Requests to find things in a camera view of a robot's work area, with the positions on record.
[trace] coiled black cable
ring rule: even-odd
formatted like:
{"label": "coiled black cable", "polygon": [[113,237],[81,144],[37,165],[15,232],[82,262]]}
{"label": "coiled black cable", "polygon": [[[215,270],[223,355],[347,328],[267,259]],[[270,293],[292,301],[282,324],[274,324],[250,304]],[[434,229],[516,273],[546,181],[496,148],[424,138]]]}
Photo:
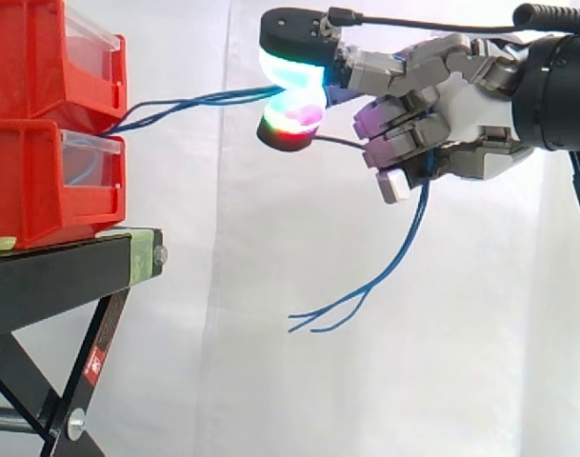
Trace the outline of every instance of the coiled black cable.
{"label": "coiled black cable", "polygon": [[514,11],[513,23],[525,30],[565,31],[580,35],[580,10],[526,3]]}

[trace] metal bolt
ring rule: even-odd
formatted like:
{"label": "metal bolt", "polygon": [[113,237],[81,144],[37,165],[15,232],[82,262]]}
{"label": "metal bolt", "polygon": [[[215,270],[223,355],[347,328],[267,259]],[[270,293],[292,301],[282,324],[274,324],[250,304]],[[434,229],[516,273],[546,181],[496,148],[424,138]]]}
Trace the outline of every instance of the metal bolt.
{"label": "metal bolt", "polygon": [[160,267],[165,265],[169,260],[169,251],[164,246],[154,248],[154,263]]}
{"label": "metal bolt", "polygon": [[68,419],[68,438],[78,441],[87,431],[87,413],[82,408],[75,409]]}

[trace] colorful led light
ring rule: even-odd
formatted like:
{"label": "colorful led light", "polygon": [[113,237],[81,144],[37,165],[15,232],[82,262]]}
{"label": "colorful led light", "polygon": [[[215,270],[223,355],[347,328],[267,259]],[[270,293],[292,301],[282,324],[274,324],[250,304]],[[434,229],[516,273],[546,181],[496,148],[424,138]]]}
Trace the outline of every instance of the colorful led light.
{"label": "colorful led light", "polygon": [[260,66],[273,84],[283,89],[313,89],[324,85],[323,67],[300,64],[260,49]]}
{"label": "colorful led light", "polygon": [[275,130],[297,135],[316,130],[328,100],[323,88],[286,90],[269,101],[264,118]]}

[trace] black cable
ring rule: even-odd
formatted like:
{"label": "black cable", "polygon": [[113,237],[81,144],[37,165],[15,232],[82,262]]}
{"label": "black cable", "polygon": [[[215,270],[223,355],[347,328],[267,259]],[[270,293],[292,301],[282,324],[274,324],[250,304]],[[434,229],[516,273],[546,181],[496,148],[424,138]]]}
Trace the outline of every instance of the black cable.
{"label": "black cable", "polygon": [[337,145],[348,146],[350,148],[356,148],[356,149],[360,149],[360,150],[366,149],[366,147],[364,145],[360,145],[359,143],[355,143],[355,142],[350,141],[350,140],[345,140],[343,138],[335,138],[333,136],[317,135],[313,138],[313,140],[327,141],[328,143],[335,143]]}
{"label": "black cable", "polygon": [[435,22],[420,22],[420,21],[410,21],[408,19],[393,19],[390,17],[372,17],[372,16],[364,16],[360,20],[360,22],[362,24],[373,24],[379,26],[405,27],[407,29],[440,30],[455,33],[499,34],[499,33],[515,33],[517,31],[526,30],[524,26],[502,26],[502,27],[459,26],[453,24],[438,24]]}
{"label": "black cable", "polygon": [[575,150],[570,151],[569,158],[571,159],[575,174],[580,174],[580,152]]}
{"label": "black cable", "polygon": [[526,26],[506,27],[474,27],[474,26],[456,26],[453,24],[438,24],[435,22],[411,21],[408,19],[395,19],[392,17],[375,17],[365,16],[361,12],[347,10],[344,8],[330,8],[328,10],[328,19],[330,23],[337,27],[361,26],[363,24],[373,24],[379,26],[405,27],[408,29],[424,30],[441,30],[453,31],[458,33],[514,33],[516,31],[526,30]]}
{"label": "black cable", "polygon": [[501,34],[524,30],[564,31],[580,35],[580,10],[526,3],[514,11],[513,26],[483,27],[439,24],[435,22],[411,21],[391,17],[365,16],[361,12],[344,8],[330,8],[330,23],[336,27],[373,24],[380,26],[405,27],[408,29],[441,30],[456,33]]}

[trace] red label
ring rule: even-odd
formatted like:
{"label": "red label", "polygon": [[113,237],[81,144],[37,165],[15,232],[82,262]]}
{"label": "red label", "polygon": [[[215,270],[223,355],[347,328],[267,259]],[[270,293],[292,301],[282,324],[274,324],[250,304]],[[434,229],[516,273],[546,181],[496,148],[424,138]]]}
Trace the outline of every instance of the red label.
{"label": "red label", "polygon": [[89,360],[84,368],[84,375],[89,381],[90,385],[97,386],[99,375],[103,369],[103,364],[106,361],[106,353],[98,347],[94,347],[90,352]]}

